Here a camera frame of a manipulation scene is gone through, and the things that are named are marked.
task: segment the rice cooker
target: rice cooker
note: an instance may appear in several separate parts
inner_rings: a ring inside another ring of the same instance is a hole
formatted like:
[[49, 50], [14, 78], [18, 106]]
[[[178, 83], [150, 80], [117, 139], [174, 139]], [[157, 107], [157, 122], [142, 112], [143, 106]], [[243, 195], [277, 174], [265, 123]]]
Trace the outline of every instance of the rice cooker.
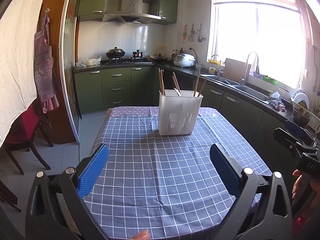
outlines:
[[179, 54], [174, 59], [174, 64], [178, 67], [193, 67], [195, 64], [195, 57], [190, 54]]

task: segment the kitchen sink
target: kitchen sink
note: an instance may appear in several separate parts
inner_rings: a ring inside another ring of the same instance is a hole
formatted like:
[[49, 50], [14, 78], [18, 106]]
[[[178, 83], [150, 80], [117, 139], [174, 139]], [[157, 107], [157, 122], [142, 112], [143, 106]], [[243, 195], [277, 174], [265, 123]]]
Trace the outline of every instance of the kitchen sink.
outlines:
[[218, 77], [216, 75], [200, 75], [200, 76], [203, 76], [203, 77], [206, 77], [206, 78], [209, 78], [209, 79], [212, 79], [212, 80], [215, 80], [215, 81], [227, 84], [227, 85], [239, 85], [238, 82], [232, 81], [232, 80], [224, 78], [224, 77]]
[[252, 88], [249, 88], [249, 87], [246, 87], [246, 86], [241, 86], [241, 85], [236, 85], [236, 86], [233, 86], [234, 88], [238, 89], [238, 90], [241, 90], [242, 92], [246, 93], [246, 94], [249, 94], [250, 96], [254, 97], [255, 99], [261, 101], [262, 103], [265, 103], [265, 104], [268, 104], [268, 96], [252, 89]]

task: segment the cutting board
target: cutting board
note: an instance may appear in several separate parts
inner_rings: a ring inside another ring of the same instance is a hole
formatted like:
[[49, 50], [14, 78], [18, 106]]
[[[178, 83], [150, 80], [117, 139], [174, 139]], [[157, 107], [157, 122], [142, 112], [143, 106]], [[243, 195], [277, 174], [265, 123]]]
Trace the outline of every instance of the cutting board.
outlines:
[[[241, 79], [244, 76], [245, 63], [237, 61], [231, 58], [226, 58], [224, 62], [224, 69], [222, 76], [233, 81], [241, 83]], [[248, 65], [247, 76], [249, 75], [251, 65]]]

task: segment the tablecloth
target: tablecloth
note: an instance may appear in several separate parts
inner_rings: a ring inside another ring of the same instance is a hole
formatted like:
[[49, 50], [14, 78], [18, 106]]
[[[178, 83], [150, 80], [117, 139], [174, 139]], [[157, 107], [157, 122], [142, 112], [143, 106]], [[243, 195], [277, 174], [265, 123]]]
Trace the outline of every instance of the tablecloth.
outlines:
[[235, 200], [211, 163], [211, 145], [219, 143], [257, 174], [271, 171], [215, 109], [200, 108], [190, 135], [159, 135], [157, 116], [157, 107], [108, 110], [92, 153], [105, 143], [109, 159], [83, 200], [110, 238], [128, 239], [148, 229], [152, 239], [205, 239]]

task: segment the cabinet handle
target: cabinet handle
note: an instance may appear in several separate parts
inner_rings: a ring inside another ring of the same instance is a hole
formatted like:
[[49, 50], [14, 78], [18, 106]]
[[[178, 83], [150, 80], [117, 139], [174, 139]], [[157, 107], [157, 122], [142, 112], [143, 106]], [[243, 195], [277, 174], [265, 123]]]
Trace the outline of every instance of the cabinet handle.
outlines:
[[229, 100], [232, 101], [232, 102], [239, 103], [238, 100], [235, 100], [235, 99], [233, 99], [233, 98], [231, 98], [231, 97], [227, 97], [227, 99], [229, 99]]
[[219, 95], [219, 96], [221, 96], [221, 95], [222, 95], [222, 93], [217, 92], [217, 91], [215, 91], [215, 90], [213, 90], [213, 89], [210, 89], [210, 91], [211, 91], [212, 93], [215, 93], [215, 94]]

